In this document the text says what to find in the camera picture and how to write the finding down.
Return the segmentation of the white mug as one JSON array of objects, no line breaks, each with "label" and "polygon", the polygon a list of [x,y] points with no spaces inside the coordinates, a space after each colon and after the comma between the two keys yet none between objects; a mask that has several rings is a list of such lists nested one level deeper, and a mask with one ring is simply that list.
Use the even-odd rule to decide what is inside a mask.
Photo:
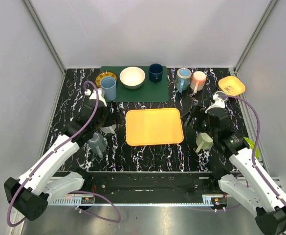
[{"label": "white mug", "polygon": [[100,130],[106,134],[115,134],[116,124],[107,127],[101,127]]}]

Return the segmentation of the sage green mug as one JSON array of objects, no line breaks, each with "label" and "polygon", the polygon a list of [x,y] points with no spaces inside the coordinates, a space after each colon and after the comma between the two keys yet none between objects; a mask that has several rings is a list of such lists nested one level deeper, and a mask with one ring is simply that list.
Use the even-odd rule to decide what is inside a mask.
[{"label": "sage green mug", "polygon": [[196,138],[196,152],[198,153],[200,150],[209,150],[212,148],[213,144],[213,139],[207,133],[199,133]]}]

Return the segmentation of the dark grey mug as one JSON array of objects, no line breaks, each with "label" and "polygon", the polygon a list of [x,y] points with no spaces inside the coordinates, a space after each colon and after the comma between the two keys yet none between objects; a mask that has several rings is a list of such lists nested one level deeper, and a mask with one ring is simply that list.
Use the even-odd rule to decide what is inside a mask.
[{"label": "dark grey mug", "polygon": [[216,91],[215,95],[217,95],[218,98],[222,99],[225,103],[228,101],[227,94],[223,91]]}]

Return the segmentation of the pink mug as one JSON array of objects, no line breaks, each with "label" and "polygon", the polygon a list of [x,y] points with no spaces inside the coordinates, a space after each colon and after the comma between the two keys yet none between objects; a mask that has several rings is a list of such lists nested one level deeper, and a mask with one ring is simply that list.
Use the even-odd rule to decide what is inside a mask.
[{"label": "pink mug", "polygon": [[196,94],[198,91],[201,91],[205,85],[207,76],[202,71],[196,71],[192,75],[190,82],[190,88],[193,90],[193,93]]}]

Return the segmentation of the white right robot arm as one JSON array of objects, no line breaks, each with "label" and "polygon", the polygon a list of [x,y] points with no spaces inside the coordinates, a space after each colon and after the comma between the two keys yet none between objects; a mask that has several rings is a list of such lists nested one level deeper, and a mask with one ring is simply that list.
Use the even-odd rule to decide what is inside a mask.
[{"label": "white right robot arm", "polygon": [[240,183],[234,175],[221,166],[212,168],[214,179],[208,182],[214,194],[222,191],[234,197],[255,218],[256,224],[265,235],[286,232],[286,193],[252,155],[244,137],[235,132],[228,113],[220,107],[205,109],[193,106],[185,121],[194,119],[194,129],[206,133],[217,150],[243,175],[251,187]]}]

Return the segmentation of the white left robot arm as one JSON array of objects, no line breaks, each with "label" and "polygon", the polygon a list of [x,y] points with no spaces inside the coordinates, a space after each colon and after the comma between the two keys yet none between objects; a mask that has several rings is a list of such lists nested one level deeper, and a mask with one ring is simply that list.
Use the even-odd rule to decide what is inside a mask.
[{"label": "white left robot arm", "polygon": [[30,221],[39,218],[47,206],[73,191],[82,194],[92,189],[92,175],[74,168],[54,182],[51,177],[60,166],[75,154],[96,131],[110,121],[110,112],[103,98],[86,101],[79,115],[68,122],[52,147],[18,179],[8,178],[4,190],[9,209],[15,208]]}]

